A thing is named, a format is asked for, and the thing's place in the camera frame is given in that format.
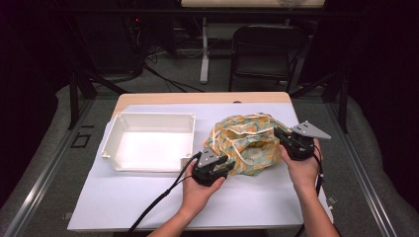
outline tray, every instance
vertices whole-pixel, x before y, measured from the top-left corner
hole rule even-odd
[[[119,113],[101,151],[116,171],[179,172],[192,156],[196,115]]]

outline table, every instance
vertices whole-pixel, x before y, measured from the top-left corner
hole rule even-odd
[[[113,117],[121,111],[196,113],[194,152],[202,150],[211,126],[218,121],[215,119],[264,112],[287,126],[298,123],[290,97],[282,92],[125,94],[120,96]],[[177,175],[116,172],[98,152],[68,229],[127,231],[145,208],[171,186]],[[333,221],[324,191],[319,198]],[[160,226],[176,212],[181,200],[182,188],[177,187],[137,228],[149,230]],[[299,202],[287,166],[280,162],[256,177],[229,176],[187,229],[267,229],[301,224]]]
[[[320,9],[325,0],[183,0],[182,7],[185,8],[312,8]],[[237,29],[237,24],[233,25],[233,30]],[[203,18],[203,64],[201,67],[201,83],[207,84],[210,67],[209,48],[208,48],[208,28],[207,18]]]

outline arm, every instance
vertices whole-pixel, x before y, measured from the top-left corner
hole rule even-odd
[[[319,147],[317,139],[314,144]],[[315,181],[318,175],[318,165],[314,158],[304,161],[294,161],[290,158],[284,146],[281,147],[281,156],[287,163],[293,187],[299,199],[302,218],[307,235],[313,236],[339,236],[329,219],[326,211],[318,199],[315,190]]]
[[[194,162],[185,171],[185,177],[192,175]],[[224,183],[225,178],[219,178],[211,187],[204,187],[195,182],[192,178],[183,181],[183,199],[179,210],[168,221],[154,230],[150,237],[180,236],[191,221],[204,209],[210,196],[214,194]]]

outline chair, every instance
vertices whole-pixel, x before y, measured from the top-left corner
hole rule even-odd
[[[308,35],[293,26],[251,25],[233,35],[228,91],[238,77],[287,81],[290,90],[298,55]]]

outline fabric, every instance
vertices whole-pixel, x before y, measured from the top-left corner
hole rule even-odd
[[[254,176],[282,160],[274,127],[288,129],[263,113],[231,116],[215,124],[204,146],[219,156],[228,156],[227,162],[218,168],[235,161],[230,175]]]

